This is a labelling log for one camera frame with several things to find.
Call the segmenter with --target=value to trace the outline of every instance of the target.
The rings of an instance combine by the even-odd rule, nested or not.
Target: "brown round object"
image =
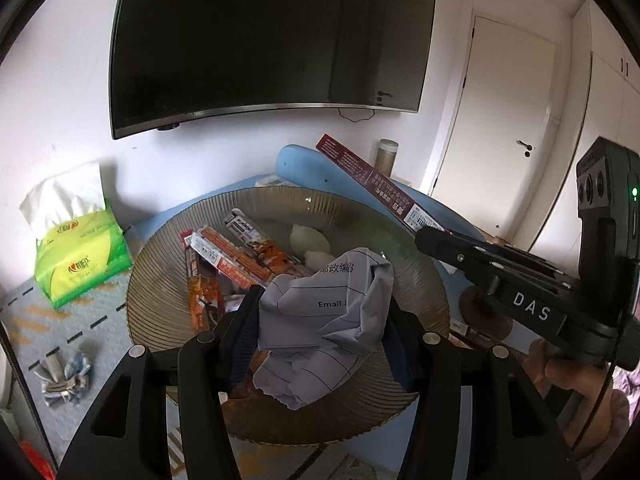
[[[426,330],[447,336],[449,305],[430,257],[395,222],[343,197],[295,187],[242,189],[202,200],[171,218],[138,256],[127,291],[131,339],[153,351],[183,345],[193,337],[186,303],[184,250],[178,234],[208,224],[231,240],[223,219],[239,207],[284,250],[293,224],[324,233],[334,254],[368,247],[394,266],[393,294],[403,310],[415,312]],[[175,391],[169,393],[177,400]],[[404,410],[416,395],[391,376],[382,345],[343,386],[297,411],[253,391],[223,405],[229,434],[270,444],[318,444],[351,438]]]
[[[460,294],[460,314],[466,324],[498,341],[504,341],[513,328],[513,319],[482,302],[482,289],[477,285]]]

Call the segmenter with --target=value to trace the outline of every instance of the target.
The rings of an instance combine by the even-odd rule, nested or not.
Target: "door frame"
[[[466,79],[466,74],[469,70],[469,61],[471,59],[471,49],[473,48],[473,34],[474,34],[474,29],[476,28],[476,19],[477,18],[484,18],[486,20],[491,20],[492,22],[495,23],[500,23],[501,25],[505,25],[507,27],[513,27],[513,28],[517,28],[518,30],[522,30],[524,32],[526,32],[527,34],[532,34],[533,36],[536,36],[538,38],[541,38],[542,40],[548,41],[549,43],[553,43],[556,46],[556,51],[554,54],[554,72],[551,78],[551,85],[549,87],[549,94],[547,96],[546,99],[546,112],[545,112],[545,117],[543,118],[542,121],[542,128],[543,128],[543,137],[542,137],[542,142],[540,143],[540,146],[538,146],[537,148],[537,153],[535,153],[532,157],[532,165],[531,165],[531,170],[530,170],[530,175],[535,175],[537,170],[542,170],[546,164],[546,161],[550,155],[550,150],[542,150],[542,147],[545,146],[545,143],[547,143],[548,141],[548,136],[549,136],[549,130],[551,127],[551,110],[552,110],[552,105],[553,105],[553,95],[554,95],[554,91],[556,89],[556,85],[558,84],[558,70],[556,70],[557,67],[557,63],[558,63],[558,55],[559,55],[559,45],[553,41],[550,40],[549,38],[543,36],[542,34],[538,34],[536,32],[533,32],[532,30],[529,30],[517,23],[513,23],[510,22],[510,20],[505,20],[503,18],[500,18],[498,16],[495,16],[494,14],[488,13],[488,12],[482,12],[480,10],[477,10],[475,8],[472,9],[472,15],[471,15],[471,22],[470,22],[470,27],[467,33],[467,45],[466,45],[466,53],[465,53],[465,65],[464,65],[464,70],[462,72],[462,78],[460,79],[460,83],[458,85],[458,95],[456,96],[456,105],[455,105],[455,111],[452,115],[451,118],[451,122],[449,124],[449,127],[447,129],[447,137],[446,140],[444,142],[444,147],[442,149],[442,152],[440,153],[440,158],[438,160],[438,165],[436,167],[436,171],[435,171],[435,176],[433,181],[431,182],[430,186],[429,186],[429,190],[426,193],[428,196],[432,196],[433,195],[433,190],[438,182],[438,178],[440,177],[440,171],[442,170],[442,165],[444,163],[444,158],[447,155],[447,151],[449,150],[449,144],[451,142],[451,136],[453,134],[453,129],[456,126],[456,120],[458,119],[458,112],[460,111],[460,103],[462,102],[462,94],[464,91],[464,81]],[[516,224],[520,224],[520,222],[522,221],[522,213],[525,212],[528,207],[529,207],[529,203],[531,202],[531,200],[533,199],[533,195],[535,194],[535,190],[538,187],[538,182],[535,182],[535,187],[533,189],[530,189],[529,192],[527,193],[526,198],[520,203],[519,206],[517,206],[517,208],[515,210],[513,210],[513,213],[511,214],[511,219],[510,221],[513,223],[509,229],[509,233],[510,236],[513,237],[514,232],[517,231],[517,225]]]

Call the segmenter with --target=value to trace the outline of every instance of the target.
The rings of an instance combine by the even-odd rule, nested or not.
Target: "black tv screen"
[[[417,112],[435,0],[120,0],[113,137],[293,107]]]

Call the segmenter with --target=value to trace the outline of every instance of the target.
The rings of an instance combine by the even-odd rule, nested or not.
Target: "screw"
[[[422,336],[422,340],[427,343],[427,345],[437,345],[440,342],[440,336],[435,332],[427,332]]]
[[[493,352],[498,359],[504,359],[509,356],[509,350],[506,349],[504,346],[500,346],[500,345],[494,346],[491,349],[491,352]]]
[[[211,343],[216,338],[215,332],[200,332],[197,336],[198,343]]]
[[[146,352],[145,347],[142,345],[133,345],[129,348],[129,355],[133,358],[142,357]]]

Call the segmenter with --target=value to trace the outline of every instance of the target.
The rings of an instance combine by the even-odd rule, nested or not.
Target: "green tissue package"
[[[37,242],[34,277],[54,308],[131,266],[122,229],[108,203],[49,229]]]

